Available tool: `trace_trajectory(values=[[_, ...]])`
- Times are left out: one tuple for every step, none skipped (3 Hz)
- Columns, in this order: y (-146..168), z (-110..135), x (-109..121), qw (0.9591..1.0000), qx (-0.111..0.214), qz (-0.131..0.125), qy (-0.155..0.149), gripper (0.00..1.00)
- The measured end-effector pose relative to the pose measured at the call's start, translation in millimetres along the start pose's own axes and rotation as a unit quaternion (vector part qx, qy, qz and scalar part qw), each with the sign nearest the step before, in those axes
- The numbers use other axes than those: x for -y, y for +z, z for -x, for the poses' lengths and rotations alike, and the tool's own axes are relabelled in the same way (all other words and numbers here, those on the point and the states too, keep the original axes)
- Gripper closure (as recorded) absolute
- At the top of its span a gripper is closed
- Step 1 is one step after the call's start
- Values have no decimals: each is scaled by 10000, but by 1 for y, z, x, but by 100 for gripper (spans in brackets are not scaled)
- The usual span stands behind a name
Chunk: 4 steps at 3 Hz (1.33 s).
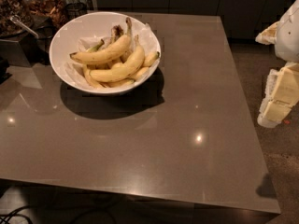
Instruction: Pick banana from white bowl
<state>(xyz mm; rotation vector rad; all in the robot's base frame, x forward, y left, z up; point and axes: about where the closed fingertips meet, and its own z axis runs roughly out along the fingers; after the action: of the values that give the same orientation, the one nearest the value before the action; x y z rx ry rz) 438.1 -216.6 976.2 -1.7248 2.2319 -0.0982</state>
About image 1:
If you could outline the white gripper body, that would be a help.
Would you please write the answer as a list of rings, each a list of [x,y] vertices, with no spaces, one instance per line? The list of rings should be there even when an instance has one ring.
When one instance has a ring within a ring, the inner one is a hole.
[[[264,29],[262,32],[258,33],[258,35],[255,38],[255,41],[264,45],[275,44],[277,39],[277,28],[278,22],[276,21],[269,27]]]

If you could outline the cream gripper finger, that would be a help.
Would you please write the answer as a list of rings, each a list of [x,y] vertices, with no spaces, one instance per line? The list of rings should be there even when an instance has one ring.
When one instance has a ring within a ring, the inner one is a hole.
[[[299,63],[287,62],[279,71],[271,69],[264,93],[257,122],[275,128],[299,102]]]

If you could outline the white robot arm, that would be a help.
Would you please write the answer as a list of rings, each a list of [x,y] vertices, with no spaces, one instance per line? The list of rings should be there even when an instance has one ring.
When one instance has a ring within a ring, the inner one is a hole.
[[[286,62],[279,71],[270,70],[257,118],[259,125],[275,128],[299,102],[299,0],[255,41],[273,45],[276,56]]]

